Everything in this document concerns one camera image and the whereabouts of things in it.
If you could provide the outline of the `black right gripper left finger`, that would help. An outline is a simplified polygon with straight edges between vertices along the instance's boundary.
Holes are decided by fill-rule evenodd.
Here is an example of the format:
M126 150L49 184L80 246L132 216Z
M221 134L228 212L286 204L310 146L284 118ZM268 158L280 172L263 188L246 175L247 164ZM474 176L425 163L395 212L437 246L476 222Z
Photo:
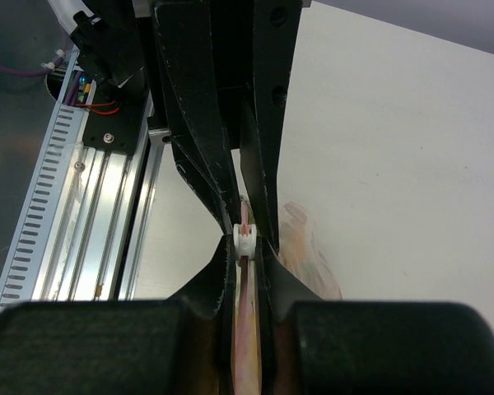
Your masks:
M231 394L235 248L165 300L26 302L0 314L0 394Z

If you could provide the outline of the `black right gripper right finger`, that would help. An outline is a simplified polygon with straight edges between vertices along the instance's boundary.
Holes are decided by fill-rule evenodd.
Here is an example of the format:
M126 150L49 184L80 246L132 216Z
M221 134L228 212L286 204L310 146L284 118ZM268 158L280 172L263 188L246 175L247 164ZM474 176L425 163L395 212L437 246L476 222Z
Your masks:
M298 300L265 394L494 394L494 334L467 305Z

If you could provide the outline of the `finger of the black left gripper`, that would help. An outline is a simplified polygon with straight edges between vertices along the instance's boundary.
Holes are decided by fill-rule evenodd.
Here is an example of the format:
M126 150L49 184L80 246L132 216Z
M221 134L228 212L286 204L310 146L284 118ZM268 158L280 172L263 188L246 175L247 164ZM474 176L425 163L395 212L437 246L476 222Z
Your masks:
M279 250L277 170L302 1L253 1L240 169L260 234Z
M224 234L240 197L220 114L208 1L152 1L160 76L175 165Z

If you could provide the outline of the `clear zip top bag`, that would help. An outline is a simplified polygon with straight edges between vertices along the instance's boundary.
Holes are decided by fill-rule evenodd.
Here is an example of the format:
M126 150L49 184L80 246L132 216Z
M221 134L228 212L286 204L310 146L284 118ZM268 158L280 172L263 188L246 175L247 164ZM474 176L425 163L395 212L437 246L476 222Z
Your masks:
M255 224L247 198L241 199L239 224ZM276 357L274 325L298 300L341 300L343 293L326 258L320 252L315 223L301 204L287 202L279 209L279 250L258 237L253 261L236 261L233 389L236 394L260 394L264 369L273 369Z

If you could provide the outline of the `white zip slider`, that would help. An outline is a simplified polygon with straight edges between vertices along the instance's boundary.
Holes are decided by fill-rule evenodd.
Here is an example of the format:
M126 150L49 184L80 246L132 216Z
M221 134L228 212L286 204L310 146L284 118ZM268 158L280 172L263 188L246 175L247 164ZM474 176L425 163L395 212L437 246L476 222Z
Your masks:
M258 231L255 224L234 224L233 243L236 259L254 260Z

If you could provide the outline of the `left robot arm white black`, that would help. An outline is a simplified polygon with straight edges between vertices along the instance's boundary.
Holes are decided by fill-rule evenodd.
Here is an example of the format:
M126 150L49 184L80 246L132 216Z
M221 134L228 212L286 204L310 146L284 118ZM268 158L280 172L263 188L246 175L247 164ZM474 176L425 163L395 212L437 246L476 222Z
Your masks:
M150 93L176 167L224 233L242 174L260 234L277 249L277 168L300 1L87 1L79 63L119 103Z

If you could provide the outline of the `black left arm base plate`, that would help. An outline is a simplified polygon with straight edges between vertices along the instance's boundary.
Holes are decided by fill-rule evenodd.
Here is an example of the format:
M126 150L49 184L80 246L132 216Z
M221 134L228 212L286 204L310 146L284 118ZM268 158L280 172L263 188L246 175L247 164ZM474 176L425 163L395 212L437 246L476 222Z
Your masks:
M131 156L137 149L148 91L137 98L119 100L99 90L90 105L81 105L87 112L82 134L84 146Z

